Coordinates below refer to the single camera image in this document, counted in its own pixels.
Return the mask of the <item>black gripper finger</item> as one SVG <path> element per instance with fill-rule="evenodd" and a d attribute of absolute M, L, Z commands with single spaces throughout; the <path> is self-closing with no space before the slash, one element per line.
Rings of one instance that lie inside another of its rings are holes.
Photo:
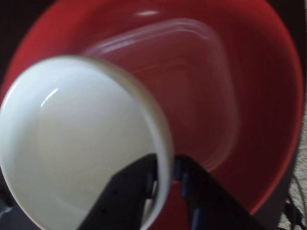
<path fill-rule="evenodd" d="M 157 157 L 147 154 L 114 174 L 80 230 L 139 230 L 157 181 Z"/>
<path fill-rule="evenodd" d="M 192 158 L 175 157 L 174 179 L 180 183 L 190 230 L 264 229 Z"/>

